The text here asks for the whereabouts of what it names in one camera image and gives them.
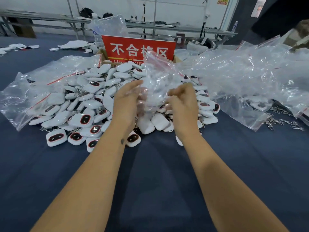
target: person's left hand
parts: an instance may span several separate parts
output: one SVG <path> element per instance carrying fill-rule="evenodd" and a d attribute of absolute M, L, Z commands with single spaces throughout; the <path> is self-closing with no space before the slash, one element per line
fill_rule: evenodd
<path fill-rule="evenodd" d="M 135 80 L 125 84 L 114 98 L 113 119 L 120 122 L 129 132 L 134 128 L 134 118 L 137 112 L 137 98 L 143 80 Z"/>

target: hand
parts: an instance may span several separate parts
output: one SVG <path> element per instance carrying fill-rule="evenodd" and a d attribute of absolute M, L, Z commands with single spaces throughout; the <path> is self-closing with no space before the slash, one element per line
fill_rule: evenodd
<path fill-rule="evenodd" d="M 142 83 L 143 80 L 127 83 L 115 94 L 112 121 L 121 123 L 128 135 L 134 129 L 137 98 L 141 90 L 138 86 Z"/>
<path fill-rule="evenodd" d="M 173 124 L 177 137 L 183 139 L 199 134 L 197 127 L 198 105 L 192 83 L 185 83 L 168 92 L 167 109 L 173 110 Z"/>

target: forearm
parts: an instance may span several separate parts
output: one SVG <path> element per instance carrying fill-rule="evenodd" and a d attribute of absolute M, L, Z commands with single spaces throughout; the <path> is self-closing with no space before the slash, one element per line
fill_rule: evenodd
<path fill-rule="evenodd" d="M 183 141 L 219 232 L 288 231 L 198 134 Z"/>
<path fill-rule="evenodd" d="M 104 231 L 127 136 L 121 124 L 111 122 L 32 232 Z"/>

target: table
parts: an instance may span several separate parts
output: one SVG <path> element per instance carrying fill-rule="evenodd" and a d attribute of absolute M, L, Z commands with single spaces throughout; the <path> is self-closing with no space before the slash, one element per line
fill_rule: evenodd
<path fill-rule="evenodd" d="M 48 51 L 66 41 L 0 37 L 2 45 L 23 43 L 39 49 L 0 57 L 0 90 L 16 76 L 76 50 Z M 246 128 L 223 112 L 203 137 L 224 162 L 276 214 L 291 232 L 309 231 L 309 129 Z M 276 118 L 291 120 L 287 115 Z M 45 132 L 25 126 L 20 132 L 0 114 L 0 228 L 29 231 L 87 158 L 85 146 L 50 148 Z M 198 181 L 175 133 L 155 131 L 126 148 L 106 231 L 216 231 Z"/>
<path fill-rule="evenodd" d="M 17 25 L 17 26 L 32 26 L 32 27 L 51 27 L 51 28 L 59 28 L 59 29 L 72 29 L 75 32 L 76 38 L 79 39 L 78 32 L 82 31 L 84 38 L 85 35 L 85 23 L 90 23 L 91 19 L 79 19 L 69 15 L 60 15 L 60 14 L 50 14 L 50 13 L 37 13 L 37 12 L 25 12 L 25 11 L 13 11 L 13 10 L 1 10 L 0 9 L 0 16 L 6 27 L 10 29 L 9 24 Z M 46 21 L 58 21 L 58 22 L 66 22 L 70 24 L 71 27 L 62 27 L 62 26 L 52 26 L 52 25 L 42 25 L 42 24 L 18 24 L 18 23 L 9 23 L 7 21 L 7 17 L 15 17 L 21 19 L 33 19 L 33 20 L 46 20 Z M 80 23 L 81 28 L 76 27 L 76 23 Z M 126 23 L 128 28 L 141 28 L 141 29 L 152 29 L 152 35 L 155 35 L 156 30 L 167 30 L 167 31 L 177 31 L 177 32 L 195 32 L 200 33 L 201 28 L 196 27 L 162 27 L 162 26 L 155 26 L 153 23 Z M 206 28 L 206 33 L 214 34 L 215 40 L 218 41 L 218 37 L 222 38 L 222 43 L 226 42 L 230 37 L 237 35 L 235 32 L 230 31 L 223 31 L 221 29 L 214 29 L 214 28 Z"/>

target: yellow poster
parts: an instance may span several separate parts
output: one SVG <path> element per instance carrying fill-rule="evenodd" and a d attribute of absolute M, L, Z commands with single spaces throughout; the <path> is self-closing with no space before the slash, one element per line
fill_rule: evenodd
<path fill-rule="evenodd" d="M 229 0 L 218 0 L 219 5 L 227 5 L 228 2 Z"/>

